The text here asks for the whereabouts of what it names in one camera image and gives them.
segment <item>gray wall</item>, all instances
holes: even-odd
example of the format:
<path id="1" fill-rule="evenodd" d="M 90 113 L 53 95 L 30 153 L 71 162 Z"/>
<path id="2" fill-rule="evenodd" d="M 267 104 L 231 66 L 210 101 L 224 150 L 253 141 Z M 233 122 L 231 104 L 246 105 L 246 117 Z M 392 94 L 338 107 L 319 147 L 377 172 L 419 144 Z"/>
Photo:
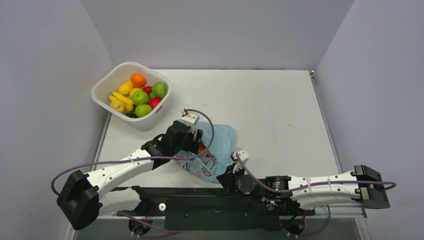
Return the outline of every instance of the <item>gray wall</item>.
<path id="1" fill-rule="evenodd" d="M 82 0 L 117 64 L 318 66 L 354 0 Z"/>
<path id="2" fill-rule="evenodd" d="M 90 89 L 112 67 L 78 0 L 0 3 L 0 239 L 62 238 L 50 180 L 93 160 L 105 112 Z"/>
<path id="3" fill-rule="evenodd" d="M 343 170 L 365 164 L 398 187 L 368 210 L 373 239 L 423 239 L 424 1 L 356 0 L 316 69 Z"/>

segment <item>fruit basket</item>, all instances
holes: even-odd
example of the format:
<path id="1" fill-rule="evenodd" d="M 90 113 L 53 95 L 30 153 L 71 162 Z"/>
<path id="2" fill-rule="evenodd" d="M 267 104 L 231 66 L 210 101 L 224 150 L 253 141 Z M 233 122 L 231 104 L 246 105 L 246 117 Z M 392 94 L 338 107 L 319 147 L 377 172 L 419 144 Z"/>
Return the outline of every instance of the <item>fruit basket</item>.
<path id="1" fill-rule="evenodd" d="M 109 96 L 112 92 L 116 92 L 124 83 L 128 82 L 134 73 L 141 74 L 150 86 L 159 82 L 167 85 L 166 95 L 162 98 L 159 104 L 157 104 L 157 106 L 149 114 L 139 118 L 128 117 L 110 107 L 111 100 Z M 153 129 L 158 121 L 166 114 L 170 105 L 170 94 L 171 83 L 168 78 L 136 62 L 124 62 L 119 64 L 102 80 L 96 83 L 91 90 L 91 98 L 94 102 L 116 115 L 118 118 L 142 131 Z"/>

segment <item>banana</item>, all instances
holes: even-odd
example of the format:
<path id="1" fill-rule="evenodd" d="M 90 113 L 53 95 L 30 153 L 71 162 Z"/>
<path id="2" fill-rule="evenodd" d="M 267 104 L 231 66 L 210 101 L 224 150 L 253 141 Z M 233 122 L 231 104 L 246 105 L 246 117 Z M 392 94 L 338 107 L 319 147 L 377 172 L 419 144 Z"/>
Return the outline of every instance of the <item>banana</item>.
<path id="1" fill-rule="evenodd" d="M 112 96 L 112 95 L 109 96 L 109 99 L 111 102 L 119 100 L 116 96 Z"/>
<path id="2" fill-rule="evenodd" d="M 122 102 L 124 102 L 126 105 L 131 105 L 131 106 L 133 105 L 133 101 L 131 99 L 127 98 L 126 96 L 121 95 L 121 94 L 117 93 L 116 91 L 113 91 L 112 94 L 116 98 L 118 98 L 119 100 L 121 100 Z"/>

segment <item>black bracket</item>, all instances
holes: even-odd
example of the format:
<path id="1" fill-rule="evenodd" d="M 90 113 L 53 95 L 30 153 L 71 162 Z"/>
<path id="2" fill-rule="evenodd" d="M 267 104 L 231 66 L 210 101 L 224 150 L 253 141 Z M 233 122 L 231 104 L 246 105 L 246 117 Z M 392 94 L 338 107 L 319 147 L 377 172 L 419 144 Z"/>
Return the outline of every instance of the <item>black bracket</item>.
<path id="1" fill-rule="evenodd" d="M 356 165 L 355 171 L 350 173 L 359 181 L 382 182 L 382 175 L 365 165 Z M 359 188 L 355 193 L 360 194 L 360 199 L 353 199 L 362 203 L 366 209 L 387 209 L 390 208 L 389 199 L 384 185 L 380 184 L 358 184 Z"/>

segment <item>plastic bag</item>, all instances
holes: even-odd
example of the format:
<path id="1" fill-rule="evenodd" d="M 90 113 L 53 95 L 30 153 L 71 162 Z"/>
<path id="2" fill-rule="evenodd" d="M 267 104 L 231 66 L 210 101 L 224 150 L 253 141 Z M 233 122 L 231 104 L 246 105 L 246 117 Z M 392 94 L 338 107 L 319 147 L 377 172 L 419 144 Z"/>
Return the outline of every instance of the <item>plastic bag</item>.
<path id="1" fill-rule="evenodd" d="M 200 157 L 191 160 L 176 161 L 182 168 L 210 183 L 219 183 L 217 176 L 222 175 L 227 167 L 233 164 L 230 154 L 234 151 L 236 142 L 236 130 L 229 125 L 214 124 L 215 136 L 209 150 Z M 196 130 L 202 130 L 202 146 L 199 153 L 205 150 L 212 137 L 211 125 L 208 122 L 200 121 L 196 125 Z M 196 154 L 192 152 L 180 151 L 177 157 L 190 157 Z"/>

